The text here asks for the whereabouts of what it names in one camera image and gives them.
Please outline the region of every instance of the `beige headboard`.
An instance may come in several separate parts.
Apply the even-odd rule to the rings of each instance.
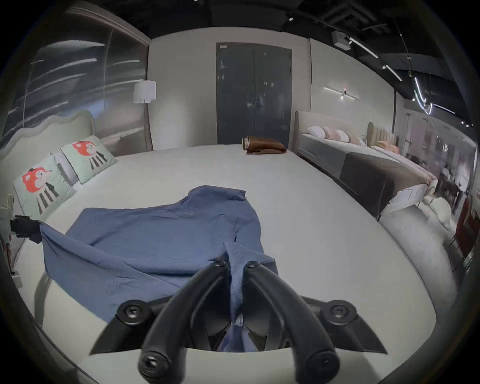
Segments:
[[[361,136],[359,134],[359,129],[341,119],[336,119],[334,117],[322,115],[321,113],[316,112],[296,111],[294,124],[296,136],[294,148],[297,147],[298,136],[303,133],[308,133],[308,129],[312,126],[327,126],[329,128],[340,129],[342,131]]]
[[[5,147],[0,149],[0,193],[14,197],[14,180],[50,152],[65,144],[93,134],[94,121],[89,111],[80,111],[65,118],[50,116],[34,128],[19,129]]]
[[[367,127],[367,145],[371,147],[377,141],[386,141],[387,143],[396,145],[396,137],[393,133],[383,128],[375,127],[373,123],[368,123]]]

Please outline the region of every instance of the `door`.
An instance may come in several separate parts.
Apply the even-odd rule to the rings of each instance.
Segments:
[[[288,147],[291,117],[291,50],[243,43],[217,45],[219,144],[263,136]]]

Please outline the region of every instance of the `floor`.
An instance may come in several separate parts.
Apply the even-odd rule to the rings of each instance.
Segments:
[[[397,241],[419,273],[432,299],[437,322],[441,323],[453,304],[461,271],[452,272],[458,259],[456,247],[448,247],[455,224],[445,228],[436,214],[424,203],[412,205],[380,218],[380,223]]]

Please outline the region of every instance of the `screw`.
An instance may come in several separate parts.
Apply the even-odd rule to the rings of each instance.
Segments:
[[[336,305],[335,307],[332,308],[333,315],[338,319],[342,319],[346,317],[349,314],[349,312],[350,311],[345,305]]]
[[[224,267],[224,266],[226,266],[226,265],[227,265],[227,263],[224,262],[224,261],[221,260],[221,259],[216,259],[216,260],[215,260],[215,266],[217,266],[217,267]]]
[[[258,261],[250,261],[250,262],[248,262],[247,267],[248,268],[256,268],[259,265],[260,265],[260,263]]]
[[[125,314],[131,319],[136,319],[142,309],[138,305],[129,305],[125,308]]]
[[[147,377],[159,379],[168,373],[170,363],[161,353],[149,351],[140,356],[138,369],[141,374]]]
[[[337,374],[340,362],[333,351],[316,352],[305,361],[305,368],[310,376],[331,380]]]

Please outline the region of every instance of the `window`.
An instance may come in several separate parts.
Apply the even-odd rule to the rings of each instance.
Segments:
[[[448,158],[449,160],[453,160],[454,154],[455,154],[455,146],[449,144],[449,145],[448,145],[448,148],[447,148],[447,158]]]
[[[431,145],[432,145],[432,132],[425,131],[425,137],[423,138],[423,150],[425,152],[429,152]]]
[[[444,140],[441,137],[437,137],[435,143],[435,152],[441,153],[444,150]]]

